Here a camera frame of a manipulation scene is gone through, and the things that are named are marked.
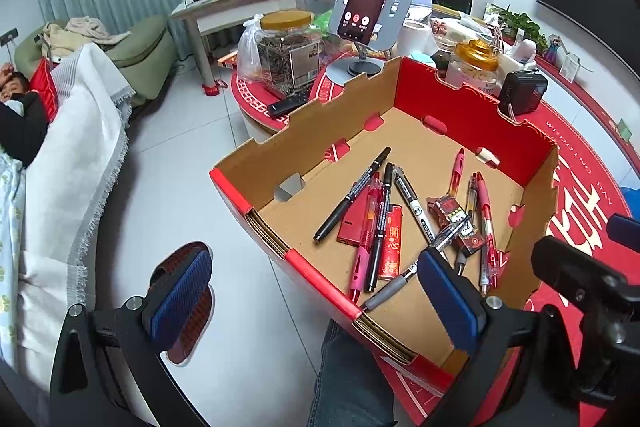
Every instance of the wall socket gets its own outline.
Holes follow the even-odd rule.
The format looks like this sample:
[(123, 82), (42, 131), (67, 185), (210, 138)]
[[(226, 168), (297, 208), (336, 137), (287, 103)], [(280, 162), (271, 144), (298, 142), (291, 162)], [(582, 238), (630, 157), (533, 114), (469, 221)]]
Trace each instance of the wall socket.
[(0, 46), (6, 46), (9, 41), (18, 38), (18, 28), (14, 28), (11, 31), (8, 31), (4, 35), (0, 36)]

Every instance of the white plastic bag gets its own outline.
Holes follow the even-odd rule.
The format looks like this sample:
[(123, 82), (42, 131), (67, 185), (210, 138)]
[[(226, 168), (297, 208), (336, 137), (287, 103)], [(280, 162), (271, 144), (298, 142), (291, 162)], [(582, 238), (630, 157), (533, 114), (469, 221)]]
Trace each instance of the white plastic bag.
[(260, 29), (260, 19), (262, 14), (258, 13), (242, 25), (245, 30), (238, 43), (238, 75), (247, 80), (262, 78), (258, 45), (255, 42), (255, 34)]

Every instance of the black remote control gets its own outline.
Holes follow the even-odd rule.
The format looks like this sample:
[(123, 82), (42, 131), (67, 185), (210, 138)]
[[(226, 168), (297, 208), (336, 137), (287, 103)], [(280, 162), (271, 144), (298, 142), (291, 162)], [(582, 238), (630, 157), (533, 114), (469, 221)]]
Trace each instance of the black remote control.
[(311, 93), (313, 85), (314, 83), (309, 83), (308, 87), (305, 87), (304, 90), (291, 94), (284, 100), (279, 100), (278, 102), (268, 105), (267, 111), (269, 116), (275, 120), (305, 105), (305, 103), (309, 101), (309, 94)]

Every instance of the person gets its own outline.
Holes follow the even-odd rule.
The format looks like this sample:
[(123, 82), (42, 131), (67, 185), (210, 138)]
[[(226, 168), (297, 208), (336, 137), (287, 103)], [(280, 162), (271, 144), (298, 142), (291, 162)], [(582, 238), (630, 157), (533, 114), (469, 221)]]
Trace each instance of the person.
[(394, 392), (373, 354), (329, 321), (307, 427), (392, 427)]
[[(8, 100), (22, 103), (24, 117), (6, 105)], [(0, 68), (0, 102), (0, 145), (26, 168), (40, 151), (49, 122), (40, 95), (29, 91), (29, 81), (12, 64)]]

